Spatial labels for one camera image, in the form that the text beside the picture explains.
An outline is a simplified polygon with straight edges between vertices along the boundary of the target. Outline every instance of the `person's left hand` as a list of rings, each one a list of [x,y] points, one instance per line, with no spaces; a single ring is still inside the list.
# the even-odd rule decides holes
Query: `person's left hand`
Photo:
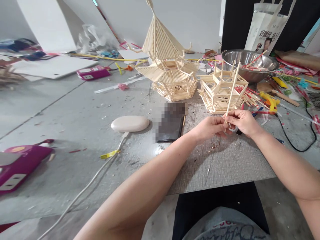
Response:
[[[235,126],[231,125],[230,127],[228,123],[224,123],[222,117],[206,117],[187,134],[192,136],[198,144],[201,144],[205,140],[212,138],[214,135],[226,138],[226,134],[232,134],[229,128],[234,129]]]

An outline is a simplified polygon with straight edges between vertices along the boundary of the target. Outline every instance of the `gray shirt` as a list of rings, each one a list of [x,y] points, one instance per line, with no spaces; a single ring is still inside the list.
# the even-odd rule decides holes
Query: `gray shirt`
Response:
[[[183,240],[271,239],[254,221],[237,210],[218,207],[201,218]]]

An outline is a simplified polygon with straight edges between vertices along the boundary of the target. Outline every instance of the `white wireless charger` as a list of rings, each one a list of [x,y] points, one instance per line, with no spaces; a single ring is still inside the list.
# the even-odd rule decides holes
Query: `white wireless charger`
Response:
[[[149,126],[149,119],[143,116],[123,116],[111,123],[111,128],[118,132],[140,132]]]

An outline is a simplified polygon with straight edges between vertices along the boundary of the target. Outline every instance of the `person's lap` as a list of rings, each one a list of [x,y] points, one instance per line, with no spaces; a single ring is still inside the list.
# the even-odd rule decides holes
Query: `person's lap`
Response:
[[[254,182],[212,188],[179,195],[173,240],[181,240],[204,215],[217,207],[233,208],[269,234],[269,227]]]

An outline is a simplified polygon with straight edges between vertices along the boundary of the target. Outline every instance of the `metal bowl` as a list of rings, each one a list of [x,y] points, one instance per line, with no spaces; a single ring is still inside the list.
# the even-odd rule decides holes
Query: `metal bowl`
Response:
[[[224,65],[224,69],[231,70],[234,60],[236,60],[235,67],[237,67],[239,62],[241,62],[241,65],[249,64],[259,55],[259,53],[248,50],[236,49],[225,51],[222,54],[222,59],[226,62],[226,64]],[[268,71],[260,72],[257,70],[247,70],[240,68],[239,75],[249,83],[258,83],[263,80],[269,73],[277,70],[279,68],[279,63],[275,58],[262,55],[252,64],[252,66],[267,68]]]

